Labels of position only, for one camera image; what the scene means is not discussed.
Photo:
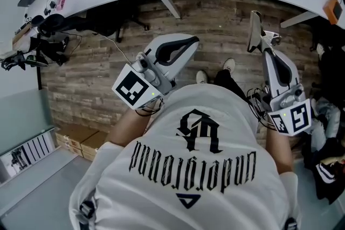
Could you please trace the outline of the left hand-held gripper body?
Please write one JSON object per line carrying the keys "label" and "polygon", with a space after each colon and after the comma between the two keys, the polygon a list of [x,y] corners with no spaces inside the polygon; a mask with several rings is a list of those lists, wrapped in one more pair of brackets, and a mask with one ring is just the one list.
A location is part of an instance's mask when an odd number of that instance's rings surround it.
{"label": "left hand-held gripper body", "polygon": [[126,64],[116,79],[113,92],[132,110],[142,109],[172,91],[175,83],[142,52]]}

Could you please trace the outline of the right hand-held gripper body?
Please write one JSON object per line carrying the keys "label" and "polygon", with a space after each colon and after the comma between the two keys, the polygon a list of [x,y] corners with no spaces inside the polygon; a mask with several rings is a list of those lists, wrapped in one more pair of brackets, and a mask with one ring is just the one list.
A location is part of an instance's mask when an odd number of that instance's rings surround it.
{"label": "right hand-held gripper body", "polygon": [[312,124],[311,101],[306,98],[302,84],[272,98],[270,108],[268,115],[277,132],[283,135],[295,136]]}

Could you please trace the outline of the person's left forearm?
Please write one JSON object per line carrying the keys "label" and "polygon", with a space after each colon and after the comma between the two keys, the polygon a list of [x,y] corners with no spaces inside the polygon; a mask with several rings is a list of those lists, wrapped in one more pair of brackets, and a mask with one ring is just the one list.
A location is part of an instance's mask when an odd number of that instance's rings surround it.
{"label": "person's left forearm", "polygon": [[154,112],[148,109],[128,109],[110,130],[106,142],[126,147],[131,141],[142,137]]}

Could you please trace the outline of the person's right forearm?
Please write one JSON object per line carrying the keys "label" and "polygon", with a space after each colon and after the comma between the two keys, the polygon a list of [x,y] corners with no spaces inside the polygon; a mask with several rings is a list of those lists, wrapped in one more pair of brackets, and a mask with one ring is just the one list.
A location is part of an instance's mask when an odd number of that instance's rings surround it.
{"label": "person's right forearm", "polygon": [[279,175],[293,172],[294,160],[288,136],[268,129],[265,149],[273,158]]}

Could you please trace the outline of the white shoe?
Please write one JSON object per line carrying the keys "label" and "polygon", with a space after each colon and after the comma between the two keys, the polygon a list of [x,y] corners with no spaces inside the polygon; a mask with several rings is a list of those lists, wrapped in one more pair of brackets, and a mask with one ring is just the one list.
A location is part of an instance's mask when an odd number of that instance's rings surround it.
{"label": "white shoe", "polygon": [[225,61],[223,65],[223,70],[228,70],[230,73],[234,72],[236,67],[235,60],[232,58],[229,58]]}
{"label": "white shoe", "polygon": [[196,74],[196,83],[197,84],[206,84],[208,83],[208,75],[205,71],[200,70]]}

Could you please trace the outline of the white table leg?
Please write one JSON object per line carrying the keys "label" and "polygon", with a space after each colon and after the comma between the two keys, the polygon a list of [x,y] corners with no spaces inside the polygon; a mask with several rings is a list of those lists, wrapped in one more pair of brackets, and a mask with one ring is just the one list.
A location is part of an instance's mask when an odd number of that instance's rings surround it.
{"label": "white table leg", "polygon": [[161,0],[161,2],[166,6],[166,8],[170,11],[170,13],[176,19],[181,19],[180,12],[178,11],[177,7],[175,6],[173,0]]}
{"label": "white table leg", "polygon": [[292,17],[290,19],[282,21],[280,23],[280,27],[285,29],[287,27],[299,24],[299,23],[304,22],[306,20],[310,20],[312,18],[315,18],[316,16],[317,16],[316,14],[314,14],[314,13],[312,13],[310,11],[306,11],[306,12],[301,13],[301,14],[299,14],[297,16],[294,16],[294,17]]}

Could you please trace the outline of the black trousers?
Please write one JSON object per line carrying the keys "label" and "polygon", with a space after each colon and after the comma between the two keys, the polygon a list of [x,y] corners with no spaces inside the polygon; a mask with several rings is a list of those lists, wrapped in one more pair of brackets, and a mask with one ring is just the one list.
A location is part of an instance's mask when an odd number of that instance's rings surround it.
{"label": "black trousers", "polygon": [[238,86],[238,84],[234,81],[228,69],[223,69],[219,71],[213,81],[213,84],[224,87],[230,90],[231,92],[235,93],[242,100],[247,101],[246,95],[244,94],[242,89]]}

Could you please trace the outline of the black office chair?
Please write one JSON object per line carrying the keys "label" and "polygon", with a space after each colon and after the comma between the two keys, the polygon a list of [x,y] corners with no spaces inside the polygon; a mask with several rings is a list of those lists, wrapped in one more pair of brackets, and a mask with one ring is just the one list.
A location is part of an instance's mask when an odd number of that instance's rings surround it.
{"label": "black office chair", "polygon": [[134,22],[143,27],[145,31],[149,30],[149,25],[138,20],[136,7],[121,2],[91,8],[86,11],[85,17],[64,17],[58,13],[46,18],[37,15],[32,19],[31,25],[36,27],[42,36],[48,38],[57,32],[89,30],[105,37],[115,33],[115,41],[119,43],[121,42],[120,31],[126,22]]}

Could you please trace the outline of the orange box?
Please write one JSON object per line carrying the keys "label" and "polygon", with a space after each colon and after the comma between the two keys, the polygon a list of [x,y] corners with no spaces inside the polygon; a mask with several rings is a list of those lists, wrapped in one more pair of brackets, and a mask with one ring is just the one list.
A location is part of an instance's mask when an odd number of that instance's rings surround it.
{"label": "orange box", "polygon": [[338,2],[338,0],[328,0],[323,6],[323,11],[325,12],[329,22],[332,25],[335,25],[338,23],[342,15],[343,9],[341,8],[341,5]]}

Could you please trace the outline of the white printed T-shirt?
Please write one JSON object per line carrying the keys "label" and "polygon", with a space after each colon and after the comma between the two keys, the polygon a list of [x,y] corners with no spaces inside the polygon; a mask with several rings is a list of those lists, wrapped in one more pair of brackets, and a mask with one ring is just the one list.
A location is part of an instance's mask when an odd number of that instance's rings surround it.
{"label": "white printed T-shirt", "polygon": [[[69,203],[74,230],[284,230],[298,178],[278,174],[248,104],[211,84],[173,92],[146,133],[103,144]],[[84,200],[95,206],[88,220]]]}

